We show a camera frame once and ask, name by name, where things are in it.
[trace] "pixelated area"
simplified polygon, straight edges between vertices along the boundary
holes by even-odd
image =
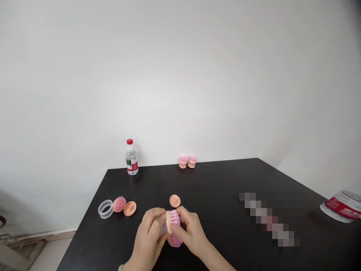
[[[294,232],[288,230],[289,225],[280,223],[281,218],[273,216],[271,208],[256,200],[256,193],[240,193],[239,201],[244,201],[245,209],[249,209],[249,215],[255,217],[256,224],[261,224],[262,230],[272,232],[272,239],[277,241],[278,247],[299,247],[300,240],[295,239]]]

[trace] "red can label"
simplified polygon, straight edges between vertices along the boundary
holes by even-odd
[[[338,192],[333,198],[325,202],[332,211],[349,219],[361,218],[361,202]]]
[[[138,168],[138,159],[135,157],[134,159],[126,159],[127,160],[127,168],[128,171],[135,171]]]

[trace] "water bottle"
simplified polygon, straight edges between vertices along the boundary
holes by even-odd
[[[137,152],[133,146],[133,139],[127,140],[127,151],[125,153],[125,159],[127,160],[127,169],[129,175],[135,175],[138,173],[138,158]]]
[[[330,217],[350,223],[361,218],[361,187],[353,186],[342,190],[320,205],[321,210]]]

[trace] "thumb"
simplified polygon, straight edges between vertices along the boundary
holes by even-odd
[[[187,244],[188,241],[190,240],[191,236],[189,235],[189,233],[187,233],[185,230],[183,230],[183,228],[181,226],[176,225],[176,224],[172,224],[170,226],[170,229],[185,244]]]
[[[158,244],[157,244],[157,252],[158,252],[158,255],[161,253],[162,248],[163,248],[163,246],[164,246],[164,243],[165,243],[165,241],[167,240],[168,236],[169,236],[169,234],[166,234],[166,233],[164,233],[164,234],[162,234],[161,236],[159,236],[159,238],[158,238]]]

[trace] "pink brush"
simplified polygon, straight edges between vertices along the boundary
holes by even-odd
[[[172,234],[167,238],[168,244],[171,247],[179,248],[183,242],[175,235]]]
[[[187,167],[188,158],[185,156],[181,156],[179,159],[179,167],[186,168]]]
[[[177,210],[172,210],[172,211],[166,211],[165,212],[165,218],[167,221],[167,228],[168,228],[168,233],[170,234],[170,236],[168,237],[168,244],[171,247],[176,247],[179,248],[182,244],[182,241],[175,235],[173,234],[172,230],[170,229],[171,224],[176,224],[176,225],[181,225],[180,223],[180,219],[179,219],[179,215],[177,213]]]
[[[194,156],[189,156],[188,166],[190,168],[194,168],[196,166],[196,163],[197,163],[197,158]]]
[[[123,211],[126,204],[126,199],[120,196],[113,202],[113,211],[116,213],[120,213],[121,211]]]

